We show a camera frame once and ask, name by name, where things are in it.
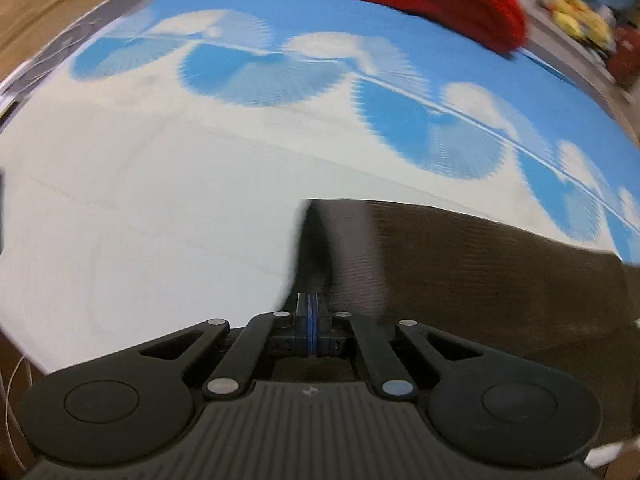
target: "dark brown cloth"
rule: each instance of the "dark brown cloth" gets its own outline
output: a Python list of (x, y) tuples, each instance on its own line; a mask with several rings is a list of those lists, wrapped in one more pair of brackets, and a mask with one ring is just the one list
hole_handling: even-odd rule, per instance
[(313, 200), (287, 309), (303, 291), (564, 370), (600, 399), (599, 444), (638, 432), (640, 269), (615, 254), (427, 206)]

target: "brown fabric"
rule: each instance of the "brown fabric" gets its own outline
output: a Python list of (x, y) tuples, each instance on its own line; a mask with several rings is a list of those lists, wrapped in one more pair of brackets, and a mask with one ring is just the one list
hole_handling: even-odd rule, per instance
[[(385, 202), (366, 202), (370, 218), (362, 232), (369, 233), (372, 248), (364, 251), (362, 236), (352, 244), (335, 235), (344, 202), (351, 201), (310, 203), (289, 308), (307, 283), (331, 297), (339, 276), (348, 275), (356, 300), (333, 304), (334, 309), (373, 315), (381, 324), (415, 319), (559, 368), (589, 384), (600, 399), (600, 444), (639, 431), (634, 410), (640, 332), (634, 321), (640, 317), (640, 269), (612, 253), (496, 222)], [(358, 229), (354, 222), (352, 231)], [(357, 267), (345, 269), (350, 251), (360, 258)], [(363, 263), (363, 254), (382, 262)], [(381, 266), (383, 278), (371, 271)], [(357, 300), (363, 283), (380, 279), (382, 313), (379, 304), (369, 308)]]

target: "silver screw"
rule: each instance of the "silver screw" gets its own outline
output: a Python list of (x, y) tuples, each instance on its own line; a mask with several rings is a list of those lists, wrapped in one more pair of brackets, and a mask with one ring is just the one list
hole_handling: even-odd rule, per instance
[(414, 386), (409, 381), (403, 381), (402, 379), (391, 379), (382, 384), (382, 391), (394, 397), (408, 395), (413, 390)]
[(232, 394), (240, 387), (238, 381), (229, 379), (228, 377), (219, 377), (207, 383), (207, 390), (212, 394), (226, 395)]

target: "circular cap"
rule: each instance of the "circular cap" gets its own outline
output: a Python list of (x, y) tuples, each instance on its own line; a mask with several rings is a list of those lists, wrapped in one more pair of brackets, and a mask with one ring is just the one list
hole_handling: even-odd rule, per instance
[(382, 384), (382, 391), (394, 397), (408, 395), (413, 390), (414, 386), (409, 381), (403, 381), (402, 379), (391, 379)]
[(226, 395), (232, 394), (240, 387), (237, 381), (228, 377), (219, 377), (207, 383), (207, 390), (212, 394)]
[(128, 384), (94, 381), (69, 392), (65, 409), (81, 422), (105, 424), (130, 415), (139, 402), (138, 392)]
[(482, 405), (500, 420), (515, 424), (537, 424), (554, 414), (556, 399), (535, 384), (503, 383), (484, 393)]

